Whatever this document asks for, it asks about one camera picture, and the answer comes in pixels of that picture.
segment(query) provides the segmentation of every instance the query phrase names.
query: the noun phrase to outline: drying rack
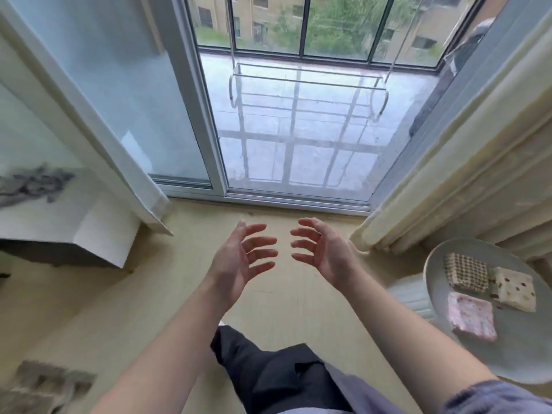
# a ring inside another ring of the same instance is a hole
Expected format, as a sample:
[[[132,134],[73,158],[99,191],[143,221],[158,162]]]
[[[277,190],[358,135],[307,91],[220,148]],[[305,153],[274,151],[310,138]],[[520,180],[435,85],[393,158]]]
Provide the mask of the drying rack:
[[[224,0],[226,5],[226,26],[228,27],[231,17],[230,17],[230,9],[228,6],[228,0]],[[409,35],[412,26],[414,24],[415,18],[420,10],[420,7],[422,6],[423,0],[420,0],[418,3],[418,7],[416,8],[416,11],[412,15],[412,20],[410,21],[410,25],[408,27],[408,30],[405,33],[405,37],[402,40],[401,46],[399,47],[397,51],[397,55],[395,56],[395,59],[391,63],[391,66],[389,67],[389,71],[383,76],[371,76],[367,74],[359,74],[359,73],[343,73],[343,72],[328,72],[328,71],[321,71],[321,70],[314,70],[314,69],[302,69],[301,65],[299,65],[297,68],[290,68],[290,67],[280,67],[280,66],[269,66],[269,65],[261,65],[261,64],[252,64],[252,63],[243,63],[240,60],[236,60],[235,55],[235,48],[232,41],[230,41],[230,50],[231,50],[231,56],[232,56],[232,74],[230,76],[230,79],[228,81],[228,91],[230,95],[230,103],[232,107],[235,109],[237,107],[237,102],[234,101],[233,96],[233,90],[232,90],[232,83],[234,80],[234,77],[246,77],[246,78],[260,78],[264,80],[274,80],[274,81],[283,81],[283,82],[291,82],[291,83],[304,83],[304,84],[317,84],[317,85],[327,85],[330,87],[347,87],[347,88],[355,88],[355,89],[364,89],[364,90],[370,90],[370,96],[369,96],[369,109],[370,109],[370,116],[368,118],[370,119],[379,119],[379,117],[383,114],[385,107],[387,106],[387,103],[389,101],[389,90],[387,89],[387,81],[389,80],[389,76],[391,75],[391,72],[395,68],[395,64],[398,60],[398,56],[401,53],[406,38]],[[229,37],[231,37],[231,31],[228,28],[228,34]],[[322,74],[331,74],[331,75],[338,75],[338,76],[351,76],[351,77],[357,77],[360,81],[359,84],[338,84],[338,83],[325,83],[325,82],[315,82],[315,81],[308,81],[308,80],[302,80],[297,78],[277,78],[277,77],[268,77],[268,76],[255,76],[252,74],[247,74],[242,71],[242,67],[253,67],[253,68],[272,68],[272,69],[279,69],[279,70],[293,70],[293,71],[301,71],[301,73],[322,73]],[[373,81],[373,85],[365,86],[363,84],[364,79],[369,79]],[[377,91],[383,91],[384,92],[384,102],[382,104],[382,108],[376,113],[374,113],[373,103],[374,103],[374,93]]]

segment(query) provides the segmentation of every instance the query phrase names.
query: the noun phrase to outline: white plate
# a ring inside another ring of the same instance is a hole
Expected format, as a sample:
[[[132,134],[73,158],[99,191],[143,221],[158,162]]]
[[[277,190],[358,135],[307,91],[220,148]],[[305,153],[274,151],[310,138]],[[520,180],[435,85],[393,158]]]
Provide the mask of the white plate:
[[[493,304],[494,327],[499,336],[486,343],[465,334],[453,334],[447,321],[448,294],[454,289],[445,275],[444,257],[458,253],[480,260],[491,267],[504,267],[533,277],[536,312],[524,313],[491,299],[488,291],[477,294],[458,292],[485,299]],[[478,239],[450,239],[438,245],[427,258],[424,279],[440,324],[445,333],[485,363],[498,376],[522,384],[543,384],[552,380],[552,291],[548,284],[527,264],[508,251]]]

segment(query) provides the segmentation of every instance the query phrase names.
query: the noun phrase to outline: building window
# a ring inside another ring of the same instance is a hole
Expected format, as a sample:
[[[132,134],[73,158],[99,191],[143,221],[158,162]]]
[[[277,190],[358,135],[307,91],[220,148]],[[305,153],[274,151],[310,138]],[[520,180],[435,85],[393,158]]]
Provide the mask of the building window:
[[[198,10],[199,21],[202,23],[202,26],[212,28],[211,10],[204,9],[203,7],[198,7]]]
[[[303,6],[299,4],[294,4],[292,14],[295,17],[303,17]]]
[[[257,7],[268,8],[268,0],[253,0],[253,5]]]
[[[435,39],[430,39],[423,36],[416,36],[414,42],[412,42],[412,47],[417,49],[430,49],[436,43],[437,41]]]
[[[241,37],[241,29],[239,28],[239,17],[234,16],[234,33],[236,37]]]
[[[253,22],[253,41],[266,45],[268,29],[262,23]]]
[[[382,33],[382,40],[383,41],[390,41],[393,38],[393,35],[395,34],[395,31],[393,29],[385,29]]]
[[[444,5],[446,7],[458,7],[462,0],[433,0],[434,4]]]

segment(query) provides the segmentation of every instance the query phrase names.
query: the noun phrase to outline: left hand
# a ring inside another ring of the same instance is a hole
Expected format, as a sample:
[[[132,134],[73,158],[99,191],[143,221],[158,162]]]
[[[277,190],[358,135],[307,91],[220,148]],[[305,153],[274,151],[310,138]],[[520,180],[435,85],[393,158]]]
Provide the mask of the left hand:
[[[212,282],[220,299],[227,304],[227,309],[236,303],[247,282],[276,265],[271,261],[251,266],[261,258],[278,255],[278,251],[271,248],[257,250],[259,247],[274,245],[278,241],[276,237],[262,236],[245,239],[245,237],[264,231],[266,228],[267,224],[265,223],[247,225],[244,221],[238,222],[230,237],[213,257],[205,280]]]

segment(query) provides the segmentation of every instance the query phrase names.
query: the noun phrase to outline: gray sleeve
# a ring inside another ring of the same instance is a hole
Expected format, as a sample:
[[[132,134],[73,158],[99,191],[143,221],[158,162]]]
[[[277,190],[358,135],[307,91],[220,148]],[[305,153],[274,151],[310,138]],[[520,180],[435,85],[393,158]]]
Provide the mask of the gray sleeve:
[[[452,397],[441,414],[552,414],[552,400],[503,382],[476,384]]]

